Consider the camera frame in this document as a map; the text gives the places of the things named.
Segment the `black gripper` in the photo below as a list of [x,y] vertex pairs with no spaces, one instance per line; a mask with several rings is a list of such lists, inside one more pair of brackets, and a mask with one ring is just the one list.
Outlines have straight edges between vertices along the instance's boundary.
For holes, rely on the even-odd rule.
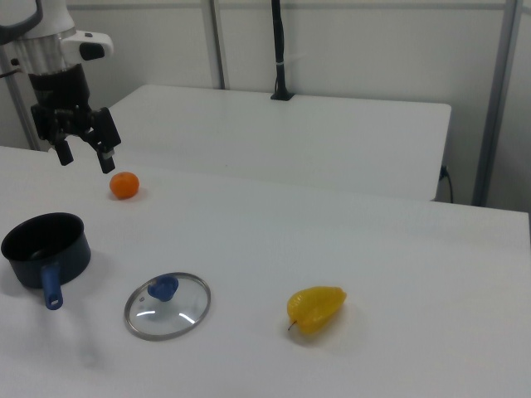
[[81,65],[57,73],[30,74],[37,102],[31,107],[40,140],[56,151],[61,166],[73,162],[67,135],[79,136],[96,152],[102,173],[115,169],[114,149],[121,138],[107,108],[92,110],[90,90]]

